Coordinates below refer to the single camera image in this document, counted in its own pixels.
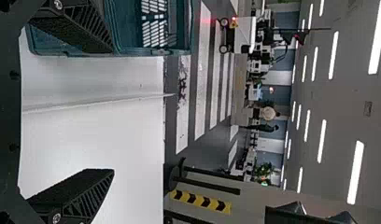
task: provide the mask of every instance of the person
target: person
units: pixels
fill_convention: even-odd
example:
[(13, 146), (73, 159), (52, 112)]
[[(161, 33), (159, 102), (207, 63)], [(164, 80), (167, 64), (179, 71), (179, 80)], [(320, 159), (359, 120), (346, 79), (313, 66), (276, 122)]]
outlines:
[(280, 116), (281, 114), (278, 112), (275, 112), (275, 110), (270, 106), (266, 106), (261, 109), (261, 117), (266, 121), (273, 120), (275, 117), (280, 117)]
[(272, 133), (279, 129), (278, 125), (275, 125), (275, 127), (272, 127), (269, 124), (250, 125), (247, 127), (243, 126), (242, 128), (245, 128), (248, 130), (256, 130), (256, 131), (265, 132), (265, 133)]

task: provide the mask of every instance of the black frame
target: black frame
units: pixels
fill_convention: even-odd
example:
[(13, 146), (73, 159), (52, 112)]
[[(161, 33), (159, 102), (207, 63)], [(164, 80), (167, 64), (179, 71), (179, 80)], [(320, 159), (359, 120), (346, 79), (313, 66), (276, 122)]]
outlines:
[(0, 0), (0, 213), (16, 224), (43, 224), (18, 187), (21, 153), (22, 27), (46, 0)]

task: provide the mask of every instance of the ceiling light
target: ceiling light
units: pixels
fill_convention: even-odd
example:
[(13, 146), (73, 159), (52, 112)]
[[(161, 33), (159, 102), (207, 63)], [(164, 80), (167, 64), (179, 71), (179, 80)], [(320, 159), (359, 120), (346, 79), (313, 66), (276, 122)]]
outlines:
[(315, 48), (315, 57), (313, 59), (312, 81), (316, 80), (317, 59), (318, 59), (318, 47)]
[(287, 160), (289, 160), (289, 156), (290, 156), (290, 145), (292, 143), (292, 140), (289, 140), (289, 149), (287, 151)]
[(364, 147), (365, 145), (362, 142), (357, 141), (356, 150), (354, 153), (353, 169), (351, 171), (350, 187), (348, 188), (347, 203), (349, 204), (356, 203)]
[(284, 186), (283, 186), (283, 190), (286, 190), (287, 189), (287, 179), (284, 180)]
[(306, 23), (306, 21), (303, 19), (302, 20), (302, 32), (304, 31), (304, 24)]
[(319, 146), (318, 146), (318, 154), (317, 154), (318, 163), (321, 163), (321, 159), (322, 159), (322, 150), (324, 149), (326, 130), (327, 130), (327, 120), (324, 119), (321, 124), (321, 133), (319, 135)]
[(296, 101), (293, 102), (293, 105), (292, 105), (292, 118), (291, 118), (291, 121), (293, 122), (295, 120), (295, 108), (296, 108)]
[(283, 182), (284, 179), (284, 164), (283, 167), (281, 168), (281, 182)]
[(310, 5), (310, 11), (309, 11), (309, 25), (308, 25), (309, 30), (312, 28), (313, 9), (314, 9), (314, 5), (312, 4)]
[(381, 55), (381, 0), (379, 5), (379, 11), (377, 13), (376, 28), (374, 31), (374, 44), (372, 46), (371, 60), (369, 63), (369, 75), (375, 75), (379, 68)]
[(319, 4), (319, 17), (322, 17), (322, 14), (324, 14), (324, 0), (321, 0)]
[(338, 39), (339, 39), (339, 31), (336, 31), (335, 34), (333, 35), (330, 73), (328, 74), (329, 79), (333, 79), (333, 68), (335, 67), (336, 51), (337, 51), (337, 47), (338, 47)]
[(286, 131), (286, 141), (284, 142), (284, 148), (287, 148), (289, 142), (289, 131)]
[(265, 11), (265, 5), (266, 5), (266, 0), (262, 1), (262, 15), (264, 14)]
[(304, 55), (302, 82), (304, 82), (304, 79), (306, 78), (306, 66), (307, 66), (307, 55)]
[(298, 188), (296, 190), (297, 193), (301, 193), (302, 188), (302, 178), (303, 178), (303, 167), (299, 169), (299, 178), (298, 178)]
[(292, 71), (292, 84), (295, 82), (295, 73), (296, 73), (296, 64), (293, 65), (293, 71)]
[(301, 115), (302, 115), (302, 105), (298, 106), (298, 120), (296, 121), (296, 130), (299, 130), (299, 126), (301, 125)]
[(310, 114), (311, 114), (310, 110), (307, 110), (306, 126), (304, 127), (304, 138), (303, 138), (305, 142), (307, 142), (307, 135), (309, 133)]

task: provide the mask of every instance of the gray ceiling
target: gray ceiling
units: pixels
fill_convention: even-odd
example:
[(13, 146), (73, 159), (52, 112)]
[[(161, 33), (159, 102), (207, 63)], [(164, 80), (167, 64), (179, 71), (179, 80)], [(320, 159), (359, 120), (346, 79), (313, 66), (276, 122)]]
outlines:
[[(381, 59), (378, 75), (368, 67), (380, 0), (303, 0), (301, 20), (309, 17), (314, 3), (313, 27), (331, 27), (314, 32), (297, 52), (297, 73), (292, 101), (303, 105), (301, 128), (289, 122), (291, 157), (286, 161), (287, 189), (296, 190), (303, 167), (302, 193), (346, 201), (356, 141), (365, 144), (356, 204), (381, 209)], [(328, 80), (333, 33), (339, 31), (333, 80)], [(314, 48), (319, 47), (316, 81), (311, 82)], [(305, 83), (303, 56), (308, 55)], [(364, 104), (373, 102), (372, 115), (364, 116)], [(308, 142), (303, 141), (306, 110), (311, 109)], [(321, 121), (328, 121), (322, 163), (317, 163)]]

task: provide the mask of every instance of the yellow and black striped barrier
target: yellow and black striped barrier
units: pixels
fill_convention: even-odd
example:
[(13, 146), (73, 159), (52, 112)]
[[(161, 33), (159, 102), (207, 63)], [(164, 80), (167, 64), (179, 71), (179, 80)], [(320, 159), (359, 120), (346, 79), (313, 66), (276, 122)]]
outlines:
[(187, 191), (175, 189), (170, 192), (170, 198), (172, 200), (193, 204), (201, 208), (206, 208), (227, 215), (230, 215), (232, 212), (232, 203), (226, 203), (217, 199), (207, 198), (201, 195), (189, 193)]

